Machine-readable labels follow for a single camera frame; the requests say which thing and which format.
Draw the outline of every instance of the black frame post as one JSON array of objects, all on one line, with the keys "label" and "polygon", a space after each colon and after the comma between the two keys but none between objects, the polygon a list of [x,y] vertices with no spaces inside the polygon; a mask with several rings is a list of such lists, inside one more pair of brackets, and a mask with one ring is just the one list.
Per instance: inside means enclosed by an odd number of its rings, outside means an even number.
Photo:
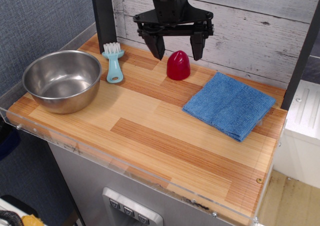
[{"label": "black frame post", "polygon": [[117,42],[112,0],[92,0],[100,53],[104,44]]},{"label": "black frame post", "polygon": [[293,74],[291,76],[288,88],[286,89],[281,108],[289,110],[292,100],[294,99],[300,79],[308,62],[311,50],[315,44],[320,28],[320,0],[316,6],[308,33],[306,34],[299,58],[296,62]]}]

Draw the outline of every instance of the white wood plank wall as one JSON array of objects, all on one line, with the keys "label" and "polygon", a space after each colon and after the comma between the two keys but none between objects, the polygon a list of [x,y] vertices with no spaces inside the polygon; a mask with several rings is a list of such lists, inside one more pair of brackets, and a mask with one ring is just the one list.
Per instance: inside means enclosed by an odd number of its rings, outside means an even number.
[{"label": "white wood plank wall", "polygon": [[[152,0],[112,0],[118,41],[148,49],[132,17]],[[165,54],[185,51],[192,63],[286,89],[318,0],[189,0],[213,12],[214,35],[193,61],[190,37],[164,37]]]}]

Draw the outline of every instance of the white bristles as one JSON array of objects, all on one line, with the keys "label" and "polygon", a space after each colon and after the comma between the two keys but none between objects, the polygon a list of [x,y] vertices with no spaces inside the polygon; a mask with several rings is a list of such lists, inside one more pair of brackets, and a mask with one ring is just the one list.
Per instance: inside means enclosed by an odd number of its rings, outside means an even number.
[{"label": "white bristles", "polygon": [[114,54],[121,51],[120,43],[118,42],[106,43],[103,48],[106,54]]}]

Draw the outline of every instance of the screw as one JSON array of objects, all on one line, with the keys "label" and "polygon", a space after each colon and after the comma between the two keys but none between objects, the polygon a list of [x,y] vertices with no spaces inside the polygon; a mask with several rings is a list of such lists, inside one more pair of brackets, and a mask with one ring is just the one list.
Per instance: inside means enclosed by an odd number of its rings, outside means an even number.
[{"label": "screw", "polygon": [[260,178],[260,177],[258,177],[257,179],[256,179],[256,182],[258,183],[258,184],[262,184],[263,183],[263,179],[262,178]]}]

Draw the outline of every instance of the wooden floor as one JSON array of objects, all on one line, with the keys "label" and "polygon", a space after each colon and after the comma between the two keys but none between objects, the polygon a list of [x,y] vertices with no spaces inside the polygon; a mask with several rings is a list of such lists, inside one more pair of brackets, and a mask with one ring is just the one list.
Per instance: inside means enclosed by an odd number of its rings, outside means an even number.
[{"label": "wooden floor", "polygon": [[320,226],[320,188],[273,171],[258,218],[264,226]]}]

